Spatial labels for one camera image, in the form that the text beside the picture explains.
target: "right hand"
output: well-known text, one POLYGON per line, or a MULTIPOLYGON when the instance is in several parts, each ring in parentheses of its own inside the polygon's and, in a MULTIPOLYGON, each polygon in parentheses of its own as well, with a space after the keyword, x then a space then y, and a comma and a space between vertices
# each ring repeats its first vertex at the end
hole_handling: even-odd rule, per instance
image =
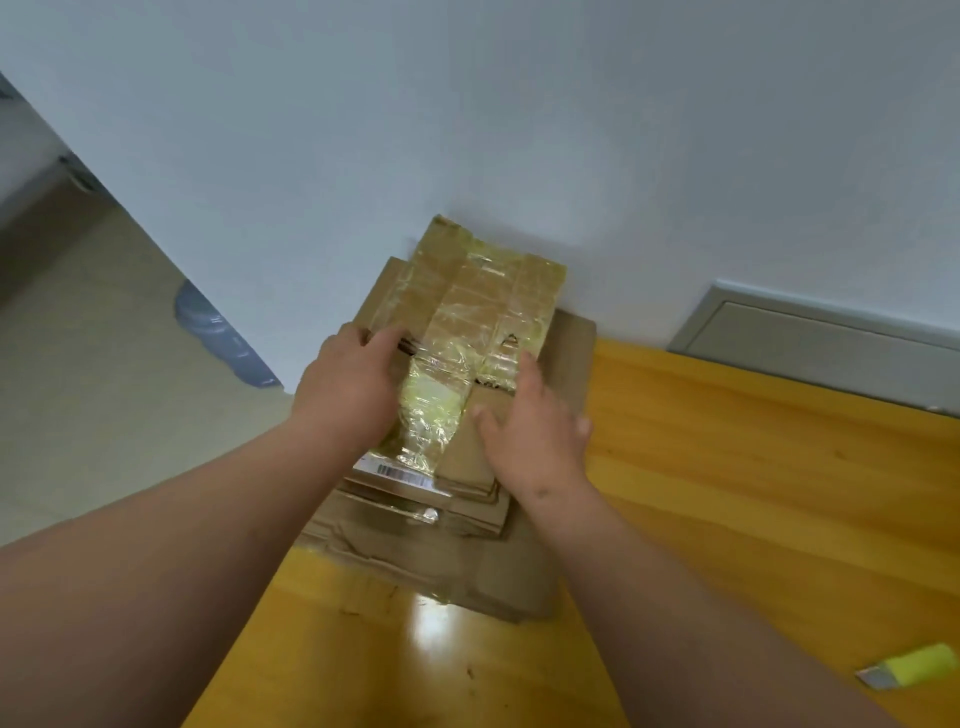
POLYGON ((499 423, 490 409, 471 413, 487 460, 499 480, 524 506, 587 484, 584 452, 593 430, 543 383, 537 360, 520 355, 510 416, 499 423))

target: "barcode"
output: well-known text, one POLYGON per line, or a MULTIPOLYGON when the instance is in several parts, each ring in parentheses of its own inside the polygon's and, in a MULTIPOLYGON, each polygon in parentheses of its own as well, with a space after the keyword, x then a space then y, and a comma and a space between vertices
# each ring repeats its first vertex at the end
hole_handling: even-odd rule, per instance
POLYGON ((391 468, 389 465, 378 465, 376 468, 376 474, 389 477, 391 480, 399 480, 403 483, 410 483, 411 485, 416 485, 418 488, 433 487, 432 477, 421 475, 419 473, 411 473, 410 471, 404 471, 400 468, 391 468))

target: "yellow wooden floor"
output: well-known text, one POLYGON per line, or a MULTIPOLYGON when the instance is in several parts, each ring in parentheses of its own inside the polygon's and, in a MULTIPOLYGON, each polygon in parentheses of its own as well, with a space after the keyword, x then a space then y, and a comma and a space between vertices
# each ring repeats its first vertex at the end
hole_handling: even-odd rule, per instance
MULTIPOLYGON (((960 421, 614 342, 588 411, 597 487, 848 681, 960 648, 960 421)), ((960 673, 880 702, 908 726, 960 725, 960 673)), ((300 550, 187 722, 624 724, 568 599, 514 626, 300 550)))

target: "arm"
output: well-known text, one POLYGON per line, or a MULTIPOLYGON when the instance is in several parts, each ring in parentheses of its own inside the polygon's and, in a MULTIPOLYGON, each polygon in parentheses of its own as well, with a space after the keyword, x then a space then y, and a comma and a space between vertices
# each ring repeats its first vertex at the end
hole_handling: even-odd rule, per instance
POLYGON ((345 326, 284 424, 0 548, 0 723, 180 725, 303 526, 396 418, 399 337, 363 346, 345 326))
POLYGON ((584 473, 589 420, 570 415, 531 356, 509 421, 475 416, 497 477, 559 557, 633 725, 896 728, 620 517, 584 473))

